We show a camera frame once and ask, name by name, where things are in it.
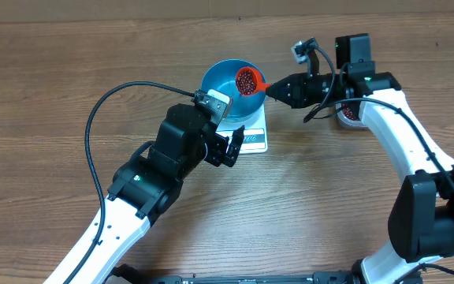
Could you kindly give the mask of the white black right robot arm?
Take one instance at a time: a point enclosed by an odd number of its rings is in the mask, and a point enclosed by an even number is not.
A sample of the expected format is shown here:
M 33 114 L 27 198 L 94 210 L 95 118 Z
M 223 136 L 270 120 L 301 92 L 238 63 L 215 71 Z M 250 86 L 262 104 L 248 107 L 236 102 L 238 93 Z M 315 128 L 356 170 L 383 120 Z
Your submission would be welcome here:
M 343 283 L 419 283 L 427 269 L 454 256 L 454 159 L 433 141 L 412 113 L 396 78 L 379 73 L 368 34 L 335 40 L 335 58 L 326 58 L 315 39 L 296 43 L 292 53 L 305 73 L 271 84 L 266 94 L 293 109 L 308 109 L 307 120 L 323 109 L 349 110 L 378 139 L 401 188 L 388 220 L 388 241 L 357 260 Z

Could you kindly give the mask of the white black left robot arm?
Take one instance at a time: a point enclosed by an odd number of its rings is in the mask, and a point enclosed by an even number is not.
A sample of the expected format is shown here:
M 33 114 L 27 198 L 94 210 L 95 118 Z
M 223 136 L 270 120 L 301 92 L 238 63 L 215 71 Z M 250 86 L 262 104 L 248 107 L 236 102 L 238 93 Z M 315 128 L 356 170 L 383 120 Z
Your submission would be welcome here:
M 108 195 L 48 283 L 103 283 L 121 257 L 180 195 L 184 179 L 205 161 L 233 166 L 244 126 L 222 136 L 223 106 L 177 104 L 168 109 L 154 141 L 140 146 L 117 170 Z

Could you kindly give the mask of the orange measuring scoop blue handle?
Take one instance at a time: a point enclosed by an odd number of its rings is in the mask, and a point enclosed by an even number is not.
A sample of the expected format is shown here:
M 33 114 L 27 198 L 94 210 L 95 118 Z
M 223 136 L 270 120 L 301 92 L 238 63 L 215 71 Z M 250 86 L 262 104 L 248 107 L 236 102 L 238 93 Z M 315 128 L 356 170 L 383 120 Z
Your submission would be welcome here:
M 242 96 L 254 95 L 264 92 L 269 86 L 262 77 L 260 71 L 254 67 L 243 67 L 238 70 L 235 79 L 238 92 Z

